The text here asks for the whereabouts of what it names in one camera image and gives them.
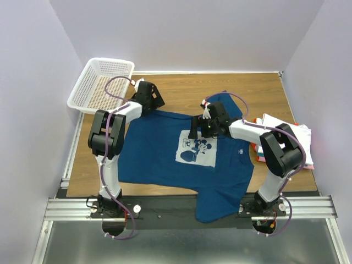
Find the blue t-shirt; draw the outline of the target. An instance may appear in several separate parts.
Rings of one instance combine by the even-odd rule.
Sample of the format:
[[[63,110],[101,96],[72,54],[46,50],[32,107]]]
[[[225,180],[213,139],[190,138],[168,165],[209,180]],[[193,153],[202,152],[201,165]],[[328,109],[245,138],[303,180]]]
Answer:
[[[188,137],[191,116],[154,111],[133,120],[118,158],[124,183],[197,192],[195,217],[208,223],[237,213],[254,170],[250,144],[224,136]]]

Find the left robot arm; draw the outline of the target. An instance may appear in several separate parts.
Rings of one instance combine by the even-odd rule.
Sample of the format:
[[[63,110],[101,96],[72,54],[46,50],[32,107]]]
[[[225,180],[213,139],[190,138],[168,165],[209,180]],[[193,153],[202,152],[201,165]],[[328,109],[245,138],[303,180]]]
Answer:
[[[113,110],[96,111],[88,138],[100,176],[99,195],[107,199],[103,211],[110,217],[121,213],[118,201],[121,187],[118,179],[118,159],[124,145],[125,128],[131,121],[144,117],[165,105],[157,86],[140,79],[134,83],[132,98]]]

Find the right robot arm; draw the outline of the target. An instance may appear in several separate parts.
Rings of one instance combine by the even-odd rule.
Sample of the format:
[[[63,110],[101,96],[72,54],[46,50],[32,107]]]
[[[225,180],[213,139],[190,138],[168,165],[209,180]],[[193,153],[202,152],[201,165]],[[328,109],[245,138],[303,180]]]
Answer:
[[[253,209],[261,216],[272,211],[289,179],[303,169],[306,153],[288,124],[275,127],[248,122],[244,118],[231,118],[222,102],[203,101],[202,115],[191,117],[189,139],[225,136],[245,140],[262,147],[268,174],[254,194]]]

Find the white plastic laundry basket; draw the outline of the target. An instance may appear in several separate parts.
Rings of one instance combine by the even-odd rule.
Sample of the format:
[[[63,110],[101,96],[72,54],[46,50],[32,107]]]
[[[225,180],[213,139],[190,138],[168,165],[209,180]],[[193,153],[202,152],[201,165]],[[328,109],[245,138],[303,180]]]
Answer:
[[[67,106],[85,114],[99,109],[113,110],[123,101],[110,94],[124,97],[135,64],[128,60],[91,58],[82,70],[67,100]]]

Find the pink folded t-shirt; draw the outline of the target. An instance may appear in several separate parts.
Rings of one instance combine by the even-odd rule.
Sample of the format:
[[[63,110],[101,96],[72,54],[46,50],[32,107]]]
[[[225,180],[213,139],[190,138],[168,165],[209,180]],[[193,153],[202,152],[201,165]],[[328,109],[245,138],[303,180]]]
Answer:
[[[265,162],[266,161],[264,155],[257,155],[256,160],[259,161],[259,162]],[[314,166],[305,164],[304,169],[313,170]]]

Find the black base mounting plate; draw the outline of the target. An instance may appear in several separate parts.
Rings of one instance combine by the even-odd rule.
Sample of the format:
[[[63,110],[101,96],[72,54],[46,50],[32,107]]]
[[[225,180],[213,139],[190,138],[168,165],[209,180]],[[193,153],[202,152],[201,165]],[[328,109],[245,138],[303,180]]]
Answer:
[[[86,206],[90,217],[103,222],[106,232],[126,229],[205,229],[264,227],[280,217],[288,216],[288,206],[278,200],[273,208],[261,211],[255,205],[252,194],[241,200],[239,211],[210,223],[202,223],[195,217],[196,195],[122,196],[119,203],[101,196],[90,196]]]

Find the white folded t-shirt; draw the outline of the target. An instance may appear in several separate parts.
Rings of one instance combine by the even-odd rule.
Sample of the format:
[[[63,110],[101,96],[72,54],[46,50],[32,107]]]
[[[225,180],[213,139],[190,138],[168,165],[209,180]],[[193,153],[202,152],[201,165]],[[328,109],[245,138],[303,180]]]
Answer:
[[[311,129],[309,129],[306,125],[298,125],[297,123],[295,124],[290,124],[287,123],[283,120],[280,120],[278,118],[275,118],[269,114],[263,114],[262,116],[262,123],[260,125],[267,126],[267,127],[276,127],[279,126],[282,123],[288,124],[291,127],[291,130],[293,131],[295,137],[297,140],[300,142],[302,147],[304,148],[304,151],[306,153],[306,163],[308,165],[314,165],[314,162],[311,157]]]

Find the aluminium frame rail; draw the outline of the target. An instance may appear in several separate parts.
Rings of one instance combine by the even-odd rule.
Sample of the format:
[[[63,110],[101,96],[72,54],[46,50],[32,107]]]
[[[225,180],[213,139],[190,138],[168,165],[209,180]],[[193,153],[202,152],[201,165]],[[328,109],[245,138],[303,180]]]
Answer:
[[[124,212],[113,213],[97,209],[93,203],[96,199],[50,199],[47,203],[44,219],[46,221],[123,221],[130,217]],[[125,206],[135,219],[152,217],[195,217],[196,197],[181,196],[126,196]],[[299,196],[281,199],[269,212],[257,214],[251,198],[242,200],[240,209],[234,214],[239,218],[251,218],[253,221],[265,219],[320,219],[337,218],[336,209],[331,197]]]

